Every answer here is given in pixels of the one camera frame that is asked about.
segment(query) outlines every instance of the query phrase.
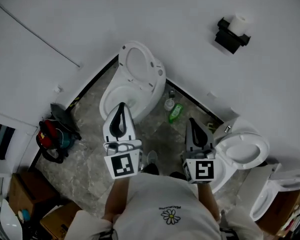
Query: black baseboard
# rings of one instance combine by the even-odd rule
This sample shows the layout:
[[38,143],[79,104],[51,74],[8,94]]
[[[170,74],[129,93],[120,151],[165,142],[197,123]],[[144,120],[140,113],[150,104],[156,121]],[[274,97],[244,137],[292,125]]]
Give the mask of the black baseboard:
[[[68,108],[65,110],[70,113],[70,111],[76,106],[76,104],[80,101],[80,99],[87,93],[87,91],[97,82],[97,80],[105,73],[109,68],[113,66],[113,64],[119,59],[119,55],[115,56],[96,76],[87,84],[86,87],[83,88],[83,90],[80,92],[80,94],[73,100],[73,102],[68,106]],[[202,104],[200,104],[196,99],[191,97],[189,94],[187,94],[185,91],[183,91],[180,87],[169,81],[166,80],[166,83],[173,87],[176,91],[178,91],[180,94],[185,96],[188,100],[193,102],[196,106],[198,106],[200,109],[202,109],[205,113],[207,113],[210,117],[212,117],[214,120],[216,120],[218,123],[223,124],[223,121],[217,117],[215,114],[213,114],[211,111],[209,111],[206,107],[204,107]],[[39,151],[29,170],[33,170],[36,166],[37,161],[39,160],[39,157],[41,155],[41,152]]]
[[189,94],[187,94],[184,90],[182,90],[180,87],[169,81],[166,80],[166,83],[170,86],[172,86],[176,91],[181,93],[183,96],[185,96],[188,100],[190,100],[192,103],[194,103],[197,107],[202,109],[205,113],[207,113],[210,117],[212,117],[214,120],[216,120],[219,124],[223,124],[224,122],[217,117],[214,113],[212,113],[209,109],[207,109],[205,106],[203,106],[201,103],[199,103],[196,99],[191,97]]

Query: black toilet paper holder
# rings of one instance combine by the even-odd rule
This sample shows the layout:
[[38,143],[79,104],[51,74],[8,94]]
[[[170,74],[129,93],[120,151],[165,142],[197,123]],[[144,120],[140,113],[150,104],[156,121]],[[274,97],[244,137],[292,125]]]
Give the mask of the black toilet paper holder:
[[222,18],[217,24],[219,31],[216,33],[214,40],[230,53],[235,54],[239,46],[246,46],[249,43],[250,36],[245,34],[237,36],[228,29],[229,25],[230,23]]

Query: toilet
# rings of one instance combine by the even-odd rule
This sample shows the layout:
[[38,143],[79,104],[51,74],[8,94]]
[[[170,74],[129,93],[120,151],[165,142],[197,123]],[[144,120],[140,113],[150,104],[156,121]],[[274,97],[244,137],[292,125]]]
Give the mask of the toilet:
[[300,190],[300,175],[278,172],[280,164],[268,164],[251,169],[242,183],[236,205],[243,207],[257,221],[270,207],[278,192]]
[[237,117],[223,123],[213,134],[215,139],[214,180],[212,192],[217,192],[236,172],[263,163],[269,155],[269,143],[255,127]]
[[137,41],[123,45],[118,60],[119,67],[101,98],[100,114],[106,120],[111,110],[124,102],[137,124],[157,105],[165,90],[165,67]]

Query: gray tile floor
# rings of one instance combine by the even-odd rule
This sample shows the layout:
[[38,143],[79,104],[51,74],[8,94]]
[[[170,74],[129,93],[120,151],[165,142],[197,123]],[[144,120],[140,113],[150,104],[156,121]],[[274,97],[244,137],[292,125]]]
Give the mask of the gray tile floor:
[[[101,97],[118,68],[115,63],[83,96],[72,110],[73,118],[80,129],[81,141],[77,141],[69,150],[62,164],[56,164],[40,157],[36,164],[45,177],[63,196],[75,201],[82,209],[101,217],[113,180],[104,161],[102,127],[104,120],[99,112]],[[174,171],[182,172],[180,154],[184,151],[186,122],[193,117],[207,125],[218,123],[199,109],[186,97],[176,92],[175,103],[183,105],[179,118],[168,123],[169,113],[164,102],[171,89],[166,85],[164,94],[153,111],[135,126],[137,137],[142,140],[146,155],[155,150],[158,153],[158,169],[161,174],[169,175]],[[221,209],[228,210],[235,204],[236,194],[247,170],[237,171],[217,193],[215,197]]]

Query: green bottle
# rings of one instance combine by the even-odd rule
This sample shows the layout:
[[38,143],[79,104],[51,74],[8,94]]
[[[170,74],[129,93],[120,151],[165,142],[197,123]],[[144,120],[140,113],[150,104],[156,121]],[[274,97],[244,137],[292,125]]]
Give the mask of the green bottle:
[[171,110],[169,115],[170,124],[172,124],[174,120],[176,120],[179,117],[183,108],[184,106],[182,106],[180,103],[175,104],[174,108]]

